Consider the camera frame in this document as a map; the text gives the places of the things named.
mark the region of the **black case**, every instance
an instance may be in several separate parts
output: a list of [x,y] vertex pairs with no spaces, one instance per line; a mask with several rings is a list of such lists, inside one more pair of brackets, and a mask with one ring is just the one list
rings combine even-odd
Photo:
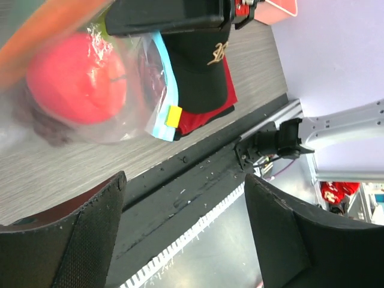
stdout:
[[231,0],[116,0],[106,14],[109,35],[219,30],[230,25]]

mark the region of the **orange object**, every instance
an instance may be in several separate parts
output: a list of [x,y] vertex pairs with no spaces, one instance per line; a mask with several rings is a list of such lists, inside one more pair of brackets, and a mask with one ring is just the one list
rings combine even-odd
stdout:
[[75,31],[113,0],[47,0],[0,49],[0,89],[25,75],[33,55],[63,34]]
[[26,81],[46,113],[72,124],[104,122],[126,102],[127,76],[119,54],[87,33],[42,49],[32,59]]
[[257,4],[254,12],[254,18],[267,25],[272,25],[297,15],[297,0],[265,0]]

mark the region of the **red fabric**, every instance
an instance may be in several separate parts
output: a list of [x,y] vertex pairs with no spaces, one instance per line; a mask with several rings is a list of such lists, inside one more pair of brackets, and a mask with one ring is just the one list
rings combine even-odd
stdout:
[[224,69],[226,73],[226,82],[227,82],[227,90],[228,90],[227,102],[223,106],[221,106],[219,109],[216,109],[208,113],[193,114],[193,113],[183,111],[181,113],[179,128],[178,128],[178,131],[180,132],[180,134],[186,135],[192,132],[193,130],[198,129],[201,126],[204,126],[214,116],[232,107],[238,101],[236,97],[235,87],[233,85],[232,78],[230,76],[227,59],[224,57],[223,61],[224,61]]
[[321,184],[322,197],[325,201],[337,205],[346,195],[351,196],[357,192],[360,183],[352,182],[323,182]]

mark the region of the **black foam pad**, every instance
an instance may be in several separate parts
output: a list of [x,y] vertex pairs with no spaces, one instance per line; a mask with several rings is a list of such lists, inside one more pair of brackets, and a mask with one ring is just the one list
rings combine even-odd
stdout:
[[247,175],[265,288],[381,287],[384,227],[330,213]]
[[123,172],[40,214],[0,227],[0,287],[103,288],[115,246]]

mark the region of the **black bracket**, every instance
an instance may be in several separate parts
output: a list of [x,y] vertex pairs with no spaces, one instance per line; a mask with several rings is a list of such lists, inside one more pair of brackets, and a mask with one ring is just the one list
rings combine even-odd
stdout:
[[313,150],[302,147],[299,138],[301,118],[290,119],[280,124],[279,130],[275,124],[268,123],[254,135],[241,140],[236,146],[236,156],[244,170],[257,157],[276,155],[285,159],[297,159],[300,155],[313,153]]
[[257,7],[257,3],[258,2],[260,2],[260,1],[259,0],[254,0],[253,4],[250,5],[250,13],[249,13],[249,15],[243,21],[241,21],[240,23],[236,23],[235,24],[235,29],[236,30],[239,30],[239,29],[243,28],[246,24],[248,24],[248,23],[250,23],[251,21],[254,20],[254,11],[255,11],[255,9]]
[[255,135],[262,132],[276,132],[276,125],[274,122],[270,122],[266,124],[264,127],[259,129],[256,134],[241,140],[239,143],[235,145],[235,153],[238,158],[241,169],[245,170],[255,163],[260,157],[264,155],[260,155],[258,150],[255,147]]

